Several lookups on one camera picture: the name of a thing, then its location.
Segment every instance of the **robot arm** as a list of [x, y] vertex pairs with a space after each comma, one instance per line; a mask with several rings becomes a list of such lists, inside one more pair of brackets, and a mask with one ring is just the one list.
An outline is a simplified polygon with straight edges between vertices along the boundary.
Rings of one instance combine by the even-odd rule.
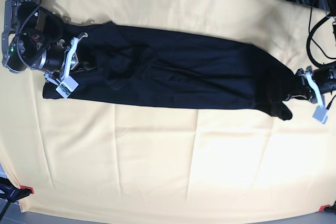
[[[317, 62], [310, 50], [310, 44], [315, 34], [316, 30], [322, 26], [329, 18], [336, 19], [336, 0], [322, 0], [326, 16], [321, 19], [311, 30], [307, 38], [306, 50], [307, 55], [312, 64], [317, 67], [316, 70], [312, 71], [311, 67], [308, 67], [306, 71], [299, 69], [297, 76], [301, 78], [302, 85], [297, 86], [293, 90], [292, 97], [297, 95], [309, 100], [311, 103], [318, 103], [318, 107], [313, 115], [313, 117], [321, 123], [327, 121], [328, 110], [332, 104], [332, 101], [326, 106], [324, 103], [325, 93], [332, 93], [336, 90], [336, 61], [321, 64]], [[336, 22], [333, 22], [333, 30], [336, 39]]]
[[[58, 32], [37, 29], [41, 14], [53, 23]], [[87, 34], [73, 38], [69, 45], [60, 41], [62, 21], [41, 7], [41, 0], [7, 0], [5, 22], [2, 33], [2, 64], [13, 73], [26, 68], [45, 73], [48, 81], [57, 85], [57, 91], [67, 98], [78, 86], [70, 71], [79, 66], [76, 54], [78, 43]]]

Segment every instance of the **black cable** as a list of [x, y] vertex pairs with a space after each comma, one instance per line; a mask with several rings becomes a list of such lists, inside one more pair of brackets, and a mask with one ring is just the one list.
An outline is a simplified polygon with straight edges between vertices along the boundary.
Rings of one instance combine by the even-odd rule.
[[334, 101], [336, 95], [334, 95], [334, 97], [331, 99], [331, 101], [329, 102], [328, 106], [327, 106], [327, 110], [330, 109], [331, 105], [332, 105], [332, 102]]
[[[308, 32], [310, 33], [310, 24], [311, 24], [311, 17], [312, 17], [312, 13], [313, 13], [313, 6], [314, 6], [314, 3], [316, 2], [316, 0], [313, 0], [312, 3], [311, 3], [311, 7], [310, 7], [310, 17], [309, 17], [309, 25], [308, 25]], [[321, 52], [324, 54], [324, 56], [326, 56], [328, 59], [330, 60], [336, 60], [336, 58], [332, 58], [332, 57], [329, 57], [324, 51], [323, 49], [320, 47], [319, 44], [317, 44], [317, 42], [311, 38], [311, 40], [314, 42], [314, 44], [321, 50]]]
[[316, 30], [322, 26], [325, 22], [327, 22], [329, 20], [329, 15], [324, 17], [323, 19], [321, 19], [314, 27], [313, 29], [311, 30], [311, 32], [309, 33], [309, 36], [307, 38], [307, 43], [306, 43], [306, 50], [307, 50], [307, 54], [308, 54], [308, 58], [309, 60], [318, 68], [332, 68], [332, 67], [335, 67], [336, 66], [336, 61], [334, 62], [331, 62], [331, 63], [328, 63], [328, 64], [320, 64], [318, 63], [313, 55], [311, 54], [311, 51], [310, 51], [310, 43], [311, 43], [311, 40], [313, 38], [313, 35], [314, 33], [316, 32]]

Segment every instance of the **black pants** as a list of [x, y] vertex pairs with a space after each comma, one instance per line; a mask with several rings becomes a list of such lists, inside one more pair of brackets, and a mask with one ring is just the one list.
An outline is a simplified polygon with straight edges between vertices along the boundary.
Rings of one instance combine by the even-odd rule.
[[[295, 75], [262, 49], [236, 41], [175, 31], [64, 24], [70, 41], [87, 32], [78, 56], [96, 67], [73, 73], [72, 99], [187, 109], [256, 109], [292, 118], [282, 103]], [[44, 98], [59, 99], [46, 83]]]

